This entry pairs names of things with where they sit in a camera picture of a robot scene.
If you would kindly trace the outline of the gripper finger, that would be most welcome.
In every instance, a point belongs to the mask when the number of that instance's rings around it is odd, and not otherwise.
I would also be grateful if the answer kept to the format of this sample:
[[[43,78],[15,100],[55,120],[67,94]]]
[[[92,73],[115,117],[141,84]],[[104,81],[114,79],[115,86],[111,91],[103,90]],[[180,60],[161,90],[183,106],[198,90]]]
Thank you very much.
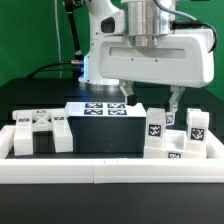
[[[174,86],[170,87],[172,93],[170,99],[165,104],[165,110],[167,112],[176,113],[178,111],[178,102],[183,95],[185,88],[183,86]]]
[[[137,104],[137,96],[132,89],[132,83],[126,80],[119,81],[119,87],[125,98],[125,104],[135,106]]]

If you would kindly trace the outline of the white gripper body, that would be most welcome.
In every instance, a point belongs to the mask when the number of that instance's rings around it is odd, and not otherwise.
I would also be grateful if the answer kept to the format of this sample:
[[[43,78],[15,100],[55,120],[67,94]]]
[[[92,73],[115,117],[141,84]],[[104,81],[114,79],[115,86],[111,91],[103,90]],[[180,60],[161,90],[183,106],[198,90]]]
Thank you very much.
[[[214,78],[210,29],[175,30],[158,47],[133,47],[128,37],[100,42],[98,71],[104,78],[201,88]]]

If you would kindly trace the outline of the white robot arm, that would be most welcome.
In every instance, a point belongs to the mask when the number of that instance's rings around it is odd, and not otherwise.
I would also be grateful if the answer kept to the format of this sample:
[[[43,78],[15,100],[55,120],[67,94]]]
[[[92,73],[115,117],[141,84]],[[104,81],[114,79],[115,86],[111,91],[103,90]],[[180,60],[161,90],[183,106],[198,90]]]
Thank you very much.
[[[119,85],[134,106],[134,82],[169,85],[169,110],[186,87],[214,78],[214,28],[176,9],[177,0],[84,0],[90,18],[90,50],[82,82]]]

